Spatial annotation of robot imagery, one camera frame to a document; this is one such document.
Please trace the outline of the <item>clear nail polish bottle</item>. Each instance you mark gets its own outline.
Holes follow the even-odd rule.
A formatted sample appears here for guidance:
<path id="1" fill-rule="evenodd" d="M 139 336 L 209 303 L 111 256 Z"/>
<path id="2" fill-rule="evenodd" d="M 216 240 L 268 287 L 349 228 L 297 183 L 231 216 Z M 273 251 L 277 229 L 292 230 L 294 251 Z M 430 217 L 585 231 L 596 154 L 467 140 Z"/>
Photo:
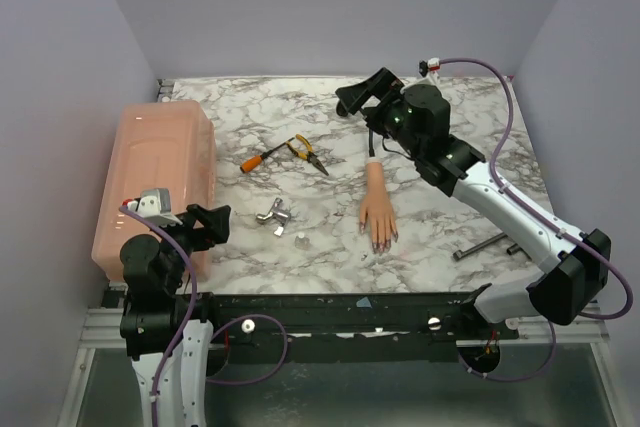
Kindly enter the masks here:
<path id="1" fill-rule="evenodd" d="M 297 249 L 308 250 L 310 248 L 310 239 L 305 233 L 299 232 L 294 239 L 294 245 Z"/>

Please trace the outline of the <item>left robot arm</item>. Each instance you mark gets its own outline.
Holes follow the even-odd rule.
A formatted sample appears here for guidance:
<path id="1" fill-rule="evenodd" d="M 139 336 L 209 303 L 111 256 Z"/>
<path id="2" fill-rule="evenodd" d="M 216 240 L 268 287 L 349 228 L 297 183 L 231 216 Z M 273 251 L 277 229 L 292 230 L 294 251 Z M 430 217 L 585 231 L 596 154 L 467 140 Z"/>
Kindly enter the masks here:
<path id="1" fill-rule="evenodd" d="M 146 426 L 203 426 L 207 351 L 222 327 L 210 295 L 180 295 L 191 255 L 227 242 L 231 209 L 191 204 L 178 215 L 127 200 L 122 214 L 148 227 L 120 250 L 127 285 L 120 335 L 140 390 Z"/>

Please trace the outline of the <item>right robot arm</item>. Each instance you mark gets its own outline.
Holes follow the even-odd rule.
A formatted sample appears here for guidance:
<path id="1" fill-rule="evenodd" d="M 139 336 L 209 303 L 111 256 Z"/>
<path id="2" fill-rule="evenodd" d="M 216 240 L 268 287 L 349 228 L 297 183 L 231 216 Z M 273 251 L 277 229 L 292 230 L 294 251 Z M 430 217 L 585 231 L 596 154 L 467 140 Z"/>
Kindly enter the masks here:
<path id="1" fill-rule="evenodd" d="M 592 254 L 608 257 L 609 237 L 599 230 L 584 234 L 535 204 L 519 206 L 484 155 L 450 133 L 451 107 L 436 85 L 407 86 L 382 68 L 336 95 L 339 116 L 362 113 L 371 130 L 407 152 L 423 180 L 482 214 L 537 264 L 536 275 L 471 294 L 459 317 L 467 336 L 483 338 L 515 317 L 568 325 L 606 285 L 606 267 Z"/>

